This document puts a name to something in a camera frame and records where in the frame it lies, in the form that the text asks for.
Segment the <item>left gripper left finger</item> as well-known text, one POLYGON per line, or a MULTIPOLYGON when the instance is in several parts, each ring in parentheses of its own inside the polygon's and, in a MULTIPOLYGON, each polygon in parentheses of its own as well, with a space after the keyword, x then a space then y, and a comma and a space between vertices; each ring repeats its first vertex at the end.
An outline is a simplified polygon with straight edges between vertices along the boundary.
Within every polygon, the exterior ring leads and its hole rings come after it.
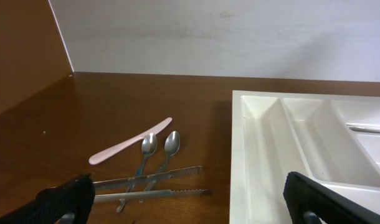
POLYGON ((94 199, 90 174, 81 174, 60 186, 40 191, 33 201, 0 217, 0 223, 55 223, 72 213, 74 223, 86 224, 94 199))

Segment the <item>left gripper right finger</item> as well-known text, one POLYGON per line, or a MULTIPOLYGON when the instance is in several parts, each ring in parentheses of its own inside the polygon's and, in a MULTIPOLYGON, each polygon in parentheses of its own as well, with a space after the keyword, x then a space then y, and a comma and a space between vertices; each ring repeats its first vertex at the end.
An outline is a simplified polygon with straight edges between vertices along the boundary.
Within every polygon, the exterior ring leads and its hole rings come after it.
POLYGON ((299 172, 289 172, 283 197, 293 224, 380 224, 380 215, 299 172))

